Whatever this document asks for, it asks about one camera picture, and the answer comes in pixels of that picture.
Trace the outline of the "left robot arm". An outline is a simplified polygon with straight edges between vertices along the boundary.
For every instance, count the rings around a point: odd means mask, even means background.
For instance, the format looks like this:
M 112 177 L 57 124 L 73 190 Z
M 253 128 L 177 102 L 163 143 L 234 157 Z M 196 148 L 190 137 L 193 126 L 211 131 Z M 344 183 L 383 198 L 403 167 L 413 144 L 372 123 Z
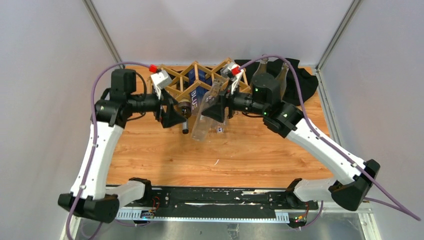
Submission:
M 133 69 L 115 69 L 110 88 L 94 104 L 82 166 L 70 192 L 58 197 L 58 205 L 74 216 L 111 223 L 120 208 L 132 202 L 142 207 L 153 202 L 152 183 L 144 178 L 132 177 L 125 184 L 106 188 L 113 153 L 133 114 L 152 112 L 164 128 L 186 120 L 175 109 L 177 100 L 165 89 L 172 82 L 165 70 L 152 72 L 151 94 L 136 94 L 137 75 Z

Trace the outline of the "clear bottle dark label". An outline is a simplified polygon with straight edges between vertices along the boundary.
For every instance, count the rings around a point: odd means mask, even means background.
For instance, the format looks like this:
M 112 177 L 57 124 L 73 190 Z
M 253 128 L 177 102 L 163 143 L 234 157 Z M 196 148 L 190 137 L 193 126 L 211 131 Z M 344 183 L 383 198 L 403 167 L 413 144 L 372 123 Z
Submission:
M 290 67 L 286 62 L 281 65 L 281 70 L 275 78 L 280 83 L 280 99 L 284 98 L 287 89 L 287 74 L 290 71 Z

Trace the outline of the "clear glass bottle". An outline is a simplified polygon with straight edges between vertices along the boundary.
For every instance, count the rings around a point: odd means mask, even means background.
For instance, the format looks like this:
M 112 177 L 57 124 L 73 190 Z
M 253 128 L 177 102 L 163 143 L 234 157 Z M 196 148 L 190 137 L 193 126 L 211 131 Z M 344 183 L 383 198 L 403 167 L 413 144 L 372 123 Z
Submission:
M 267 63 L 269 61 L 268 57 L 264 57 L 259 60 L 258 67 L 256 71 L 253 73 L 252 78 L 254 78 L 257 75 L 264 74 L 267 72 Z

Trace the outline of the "blue labelled bottle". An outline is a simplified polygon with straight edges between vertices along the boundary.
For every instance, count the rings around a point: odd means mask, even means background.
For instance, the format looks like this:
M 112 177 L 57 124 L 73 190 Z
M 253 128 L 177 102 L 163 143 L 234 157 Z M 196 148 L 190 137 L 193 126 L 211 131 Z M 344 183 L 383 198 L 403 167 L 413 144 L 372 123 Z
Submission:
M 211 77 L 205 78 L 205 76 L 206 76 L 206 73 L 204 71 L 198 70 L 198 79 L 201 82 L 206 83 L 207 85 L 211 86 L 212 85 L 212 78 Z M 188 72 L 188 79 L 189 79 L 188 84 L 191 86 L 196 80 L 196 73 L 195 73 L 194 68 L 191 69 Z M 199 85 L 194 90 L 192 90 L 190 92 L 189 97 L 190 97 L 190 100 L 191 100 L 191 114 L 192 115 L 196 116 L 198 114 L 200 104 L 201 104 L 202 99 L 203 99 L 203 97 L 204 97 L 204 95 L 207 91 L 208 90 L 206 88 Z

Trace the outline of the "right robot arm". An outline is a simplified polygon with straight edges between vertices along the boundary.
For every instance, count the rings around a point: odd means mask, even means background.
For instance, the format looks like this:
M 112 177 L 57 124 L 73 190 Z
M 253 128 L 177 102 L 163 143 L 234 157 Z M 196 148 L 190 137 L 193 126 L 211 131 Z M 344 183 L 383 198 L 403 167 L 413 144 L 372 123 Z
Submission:
M 220 91 L 202 115 L 218 122 L 230 118 L 233 111 L 260 115 L 269 130 L 298 144 L 332 172 L 332 178 L 293 180 L 285 190 L 290 208 L 298 209 L 309 201 L 334 201 L 346 210 L 356 211 L 372 187 L 380 164 L 341 149 L 300 109 L 282 99 L 281 82 L 271 74 L 254 76 L 250 85 L 252 93 L 233 88 Z

